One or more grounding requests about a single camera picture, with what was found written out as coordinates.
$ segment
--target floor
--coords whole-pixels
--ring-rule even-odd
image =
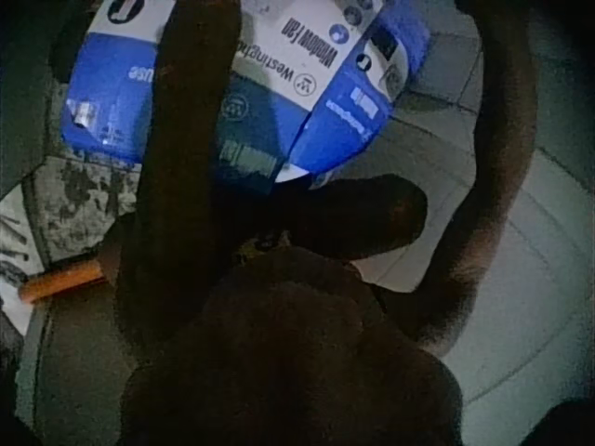
[[[455,11],[453,0],[413,1],[432,31],[427,62],[394,120],[339,173],[398,173],[428,195],[419,240],[357,263],[367,280],[395,290],[419,281],[473,181],[472,129],[482,88],[473,23]],[[539,69],[538,150],[469,326],[445,358],[463,388],[468,445],[519,444],[557,403],[588,396],[595,377],[591,98],[577,55],[553,25],[535,13],[530,34]],[[61,95],[63,85],[54,85],[50,109]],[[133,208],[139,166],[70,151],[56,128],[48,135],[34,195],[44,206],[38,211],[45,254],[60,260],[91,249],[117,214]],[[3,215],[24,221],[21,194],[17,188],[2,201]],[[101,217],[89,224],[89,213]],[[38,258],[33,252],[31,266],[21,268],[37,272]],[[19,307],[16,293],[0,283],[5,302],[22,313],[24,330],[30,309]]]

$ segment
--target gray surface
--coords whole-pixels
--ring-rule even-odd
[[[0,66],[0,197],[44,157],[51,44],[73,0],[28,0],[10,9]]]
[[[35,426],[45,446],[114,445],[131,365],[112,321],[113,290],[91,285],[53,299],[39,352]]]

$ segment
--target orange handle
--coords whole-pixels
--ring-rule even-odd
[[[98,260],[89,260],[29,280],[19,289],[19,296],[23,302],[32,304],[44,297],[102,279],[103,272]]]

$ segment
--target cardboard box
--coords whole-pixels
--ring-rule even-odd
[[[408,3],[242,3],[217,176],[267,192],[284,163],[320,174],[363,151],[425,54],[429,33]],[[142,160],[157,43],[174,4],[102,4],[73,70],[62,116],[67,142]]]

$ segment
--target box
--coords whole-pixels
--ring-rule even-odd
[[[68,143],[142,160],[157,43],[173,5],[102,4],[62,114]],[[244,0],[242,8],[213,168],[217,178],[265,193],[285,163],[320,174],[363,151],[429,40],[404,0]]]

